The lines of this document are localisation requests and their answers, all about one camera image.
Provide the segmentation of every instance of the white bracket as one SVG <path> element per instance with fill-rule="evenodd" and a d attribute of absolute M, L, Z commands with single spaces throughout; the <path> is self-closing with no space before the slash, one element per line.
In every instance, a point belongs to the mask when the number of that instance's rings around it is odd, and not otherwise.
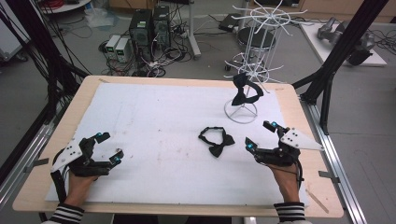
<path fill-rule="evenodd" d="M 53 164 L 50 171 L 56 172 L 60 170 L 62 167 L 66 166 L 70 162 L 74 161 L 78 157 L 82 155 L 82 151 L 79 148 L 78 142 L 76 140 L 72 140 L 67 147 L 64 148 L 64 151 L 58 156 L 56 162 Z"/>
<path fill-rule="evenodd" d="M 287 133 L 285 133 L 285 135 L 280 138 L 280 141 L 288 146 L 300 149 L 324 150 L 324 147 L 321 144 L 295 128 L 291 128 Z"/>

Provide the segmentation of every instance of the computer tower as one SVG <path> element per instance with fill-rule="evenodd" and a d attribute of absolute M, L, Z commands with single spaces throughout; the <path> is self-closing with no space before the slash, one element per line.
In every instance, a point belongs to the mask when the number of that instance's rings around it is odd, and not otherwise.
<path fill-rule="evenodd" d="M 157 47 L 168 49 L 171 47 L 169 6 L 156 6 L 154 8 L 154 33 Z"/>
<path fill-rule="evenodd" d="M 152 21 L 152 11 L 150 9 L 137 9 L 132 16 L 129 26 L 134 56 L 137 62 L 152 62 L 155 46 L 154 24 Z"/>

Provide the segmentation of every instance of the aluminum rail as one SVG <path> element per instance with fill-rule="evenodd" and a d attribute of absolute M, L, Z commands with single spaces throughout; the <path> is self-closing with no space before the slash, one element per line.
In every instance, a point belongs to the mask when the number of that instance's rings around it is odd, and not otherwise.
<path fill-rule="evenodd" d="M 14 168 L 11 170 L 7 179 L 0 187 L 0 211 L 6 205 L 9 197 L 23 180 L 29 168 L 33 167 L 34 161 L 37 159 L 43 147 L 50 140 L 54 131 L 54 124 L 50 122 L 47 125 L 42 125 L 40 130 L 35 135 L 29 147 L 22 154 Z"/>
<path fill-rule="evenodd" d="M 334 185 L 338 189 L 340 199 L 345 204 L 351 222 L 354 224 L 367 224 L 358 199 L 353 192 L 353 189 L 347 179 L 347 174 L 340 158 L 338 157 L 334 144 L 332 143 L 332 139 L 320 127 L 320 112 L 318 107 L 316 105 L 309 105 L 307 102 L 301 103 L 306 109 L 305 112 L 309 113 L 310 118 L 307 116 L 308 120 L 311 120 L 312 125 L 315 127 L 315 131 L 317 131 L 318 138 L 325 149 L 323 152 L 324 158 L 329 165 L 330 172 L 332 172 L 332 176 L 334 178 L 339 180 L 339 183 L 334 183 Z M 257 220 L 255 217 L 244 217 L 244 223 L 257 224 Z"/>

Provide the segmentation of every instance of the electronic device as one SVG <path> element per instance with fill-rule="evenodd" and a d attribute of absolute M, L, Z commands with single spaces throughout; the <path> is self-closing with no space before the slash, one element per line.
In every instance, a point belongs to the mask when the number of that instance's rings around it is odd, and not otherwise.
<path fill-rule="evenodd" d="M 113 35 L 106 44 L 106 57 L 110 60 L 117 60 L 116 46 L 119 43 L 121 36 Z"/>
<path fill-rule="evenodd" d="M 233 28 L 238 25 L 238 20 L 234 19 L 241 17 L 239 13 L 228 14 L 227 17 L 220 23 L 219 29 L 227 32 L 232 32 Z"/>
<path fill-rule="evenodd" d="M 171 47 L 171 29 L 169 21 L 169 6 L 156 6 L 154 8 L 154 31 L 157 47 L 168 49 Z"/>
<path fill-rule="evenodd" d="M 116 46 L 116 53 L 119 63 L 129 62 L 132 56 L 132 48 L 128 37 L 120 38 L 119 44 Z"/>
<path fill-rule="evenodd" d="M 152 21 L 152 11 L 150 9 L 137 9 L 131 19 L 129 26 L 134 55 L 137 62 L 152 62 L 155 50 L 154 24 Z"/>

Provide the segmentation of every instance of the wire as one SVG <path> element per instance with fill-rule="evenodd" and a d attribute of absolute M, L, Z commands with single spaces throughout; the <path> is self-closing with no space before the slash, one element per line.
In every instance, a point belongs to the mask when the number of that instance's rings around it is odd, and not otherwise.
<path fill-rule="evenodd" d="M 74 23 L 81 22 L 81 21 L 84 21 L 84 17 L 82 17 L 82 18 L 81 18 L 80 20 L 78 20 L 78 21 L 59 22 L 59 24 L 62 24 L 62 25 L 70 25 L 70 24 L 74 24 Z"/>
<path fill-rule="evenodd" d="M 36 9 L 40 12 L 40 15 L 41 15 L 41 19 L 44 21 L 46 18 L 44 18 L 43 17 L 43 11 L 42 10 L 45 10 L 47 13 L 53 13 L 53 11 L 52 11 L 52 8 L 50 7 L 50 8 L 40 8 L 39 7 L 39 4 L 34 4 L 34 6 L 36 7 Z M 56 20 L 51 20 L 50 22 L 49 21 L 47 21 L 47 22 L 45 22 L 45 24 L 47 24 L 47 26 L 49 26 L 49 28 L 50 29 L 52 29 L 52 31 L 59 37 L 59 39 L 61 40 L 61 42 L 62 42 L 62 44 L 63 44 L 63 46 L 64 46 L 64 49 L 66 50 L 66 54 L 67 54 L 67 56 L 68 56 L 68 58 L 69 58 L 69 61 L 70 61 L 70 63 L 73 65 L 73 66 L 75 66 L 74 65 L 74 62 L 73 62 L 73 59 L 72 59 L 72 57 L 71 57 L 71 55 L 70 55 L 70 53 L 71 54 L 73 54 L 73 56 L 77 59 L 77 61 L 81 64 L 81 66 L 89 73 L 89 74 L 91 74 L 91 72 L 85 67 L 85 65 L 79 60 L 79 58 L 74 54 L 74 52 L 66 45 L 66 43 L 65 43 L 65 41 L 64 41 L 64 37 L 63 37 L 63 35 L 62 35 L 62 33 L 61 33 L 61 29 L 60 29 L 60 27 L 59 27 L 59 24 L 58 24 L 58 22 L 56 21 Z"/>
<path fill-rule="evenodd" d="M 209 44 L 209 43 L 206 43 L 205 41 L 198 41 L 197 43 L 198 43 L 198 44 L 206 44 L 206 45 L 208 45 L 208 46 L 210 47 L 209 50 L 207 50 L 207 51 L 202 51 L 202 50 L 201 50 L 201 52 L 209 52 L 211 49 L 216 49 L 216 50 L 219 50 L 219 51 L 234 51 L 234 50 L 236 50 L 236 49 L 239 49 L 239 48 L 234 48 L 234 49 L 219 49 L 219 48 L 216 48 L 216 47 L 214 47 L 213 45 L 211 45 L 211 44 Z"/>
<path fill-rule="evenodd" d="M 379 38 L 379 40 L 375 41 L 379 48 L 386 49 L 391 54 L 396 55 L 396 30 L 391 30 L 386 34 L 379 30 L 369 30 L 369 32 Z"/>
<path fill-rule="evenodd" d="M 189 53 L 188 47 L 184 43 L 184 38 L 181 34 L 185 33 L 187 27 L 187 22 L 181 19 L 180 9 L 183 6 L 178 4 L 172 5 L 172 10 L 170 11 L 170 41 L 172 47 L 165 46 L 164 43 L 158 41 L 159 35 L 157 34 L 148 47 L 145 49 L 145 55 L 138 55 L 138 51 L 142 47 L 134 46 L 134 57 L 129 60 L 127 64 L 120 64 L 117 60 L 109 60 L 106 56 L 106 43 L 108 40 L 103 41 L 99 46 L 98 50 L 103 52 L 106 58 L 107 68 L 101 71 L 101 74 L 107 74 L 109 76 L 144 76 L 144 77 L 163 77 L 166 74 L 165 67 L 178 62 L 184 63 L 189 61 L 192 57 Z M 124 32 L 123 35 L 130 35 L 129 30 Z"/>
<path fill-rule="evenodd" d="M 206 22 L 202 23 L 201 26 L 199 26 L 197 29 L 194 30 L 194 33 L 197 32 L 198 30 L 202 29 L 207 23 L 210 23 L 210 22 L 213 22 L 213 21 L 206 21 Z"/>
<path fill-rule="evenodd" d="M 263 163 L 263 162 L 258 162 L 258 164 L 261 164 L 263 166 L 269 167 L 270 169 L 274 169 L 274 170 L 278 170 L 278 171 L 282 171 L 282 172 L 286 172 L 286 173 L 289 173 L 289 174 L 296 175 L 297 176 L 296 179 L 297 179 L 298 189 L 301 187 L 301 184 L 304 181 L 304 179 L 303 179 L 303 166 L 301 165 L 299 160 L 297 160 L 294 163 L 296 165 L 296 168 L 297 168 L 297 173 L 294 173 L 292 171 L 283 170 L 283 169 L 280 169 L 280 168 L 275 168 L 273 166 L 270 167 L 268 164 Z"/>
<path fill-rule="evenodd" d="M 218 23 L 221 23 L 221 21 L 218 21 L 215 17 L 213 17 L 212 15 L 208 15 L 209 17 L 211 17 L 213 20 L 215 20 Z"/>
<path fill-rule="evenodd" d="M 90 31 L 90 34 L 87 35 L 87 36 L 81 36 L 81 35 L 77 35 L 76 33 L 73 32 L 75 30 L 79 30 L 79 29 L 83 29 L 83 28 L 88 28 L 89 31 Z M 70 33 L 70 34 L 75 35 L 75 36 L 77 36 L 79 38 L 87 39 L 87 38 L 90 38 L 92 36 L 92 29 L 91 29 L 90 26 L 85 25 L 85 26 L 81 26 L 81 27 L 78 27 L 78 28 L 73 28 L 73 29 L 70 29 L 70 30 L 66 30 L 66 33 Z"/>

